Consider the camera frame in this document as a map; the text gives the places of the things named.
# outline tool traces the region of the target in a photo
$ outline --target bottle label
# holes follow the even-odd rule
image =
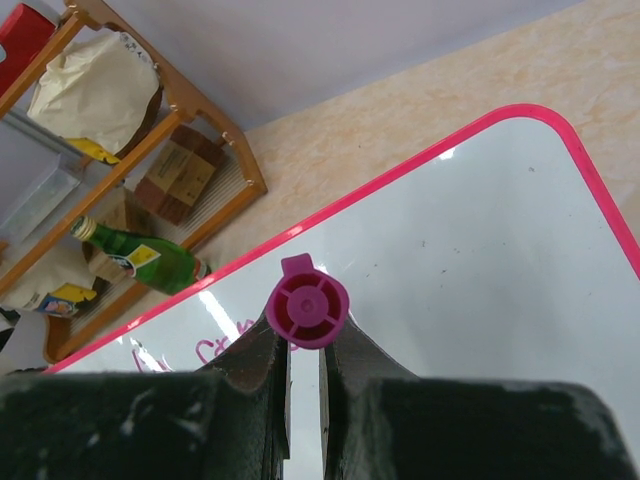
[[[160,254],[153,248],[147,247],[146,245],[140,245],[133,252],[127,255],[127,260],[129,260],[136,269],[144,267],[157,258],[160,258]]]
[[[116,262],[121,268],[124,268],[124,271],[130,277],[136,276],[136,267],[133,266],[127,257],[123,257],[122,255],[108,255],[108,257]]]
[[[146,245],[140,245],[126,257],[122,255],[109,255],[109,258],[124,268],[127,275],[135,277],[139,268],[160,258],[160,253]]]

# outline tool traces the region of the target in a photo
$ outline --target whiteboard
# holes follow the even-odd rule
[[[640,458],[640,249],[575,131],[532,105],[488,114],[52,371],[199,368],[303,252],[414,373],[582,383]],[[285,478],[320,479],[318,353],[291,359]]]

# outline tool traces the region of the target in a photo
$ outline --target yellow tag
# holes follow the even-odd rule
[[[88,288],[78,287],[70,283],[65,283],[57,290],[50,292],[49,295],[72,303],[80,303],[91,301],[98,295],[97,292]]]
[[[129,260],[135,268],[140,268],[144,267],[147,263],[153,262],[159,256],[160,254],[153,248],[147,247],[146,245],[140,245],[129,254],[127,260]]]

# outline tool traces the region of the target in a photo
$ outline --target plastic bag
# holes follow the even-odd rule
[[[57,245],[0,297],[0,305],[70,317],[96,298],[95,278],[82,252]]]

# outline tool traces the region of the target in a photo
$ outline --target wooden shelf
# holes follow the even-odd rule
[[[65,0],[65,3],[67,10],[62,16],[63,24],[27,69],[0,97],[0,118],[38,80],[44,73],[46,65],[62,52],[83,27],[93,30],[106,27],[129,33],[155,62],[171,112],[82,201],[76,204],[20,260],[15,262],[9,272],[0,279],[0,295],[10,289],[29,268],[68,233],[78,216],[88,213],[97,205],[180,124],[190,123],[196,117],[202,117],[220,133],[222,138],[220,143],[226,143],[235,158],[227,162],[228,166],[224,167],[224,171],[218,175],[218,180],[213,182],[214,190],[207,191],[205,198],[199,202],[199,207],[184,228],[165,227],[165,231],[158,232],[159,236],[192,248],[219,231],[267,191],[243,132],[217,105],[193,86],[103,0]],[[66,334],[60,333],[62,327],[54,328],[54,325],[60,325],[60,322],[51,322],[50,333],[55,337],[55,342],[50,342],[52,346],[49,349],[49,356],[61,360],[73,353],[144,293],[145,288],[141,285],[123,282],[122,285],[109,289],[90,311],[74,320]]]

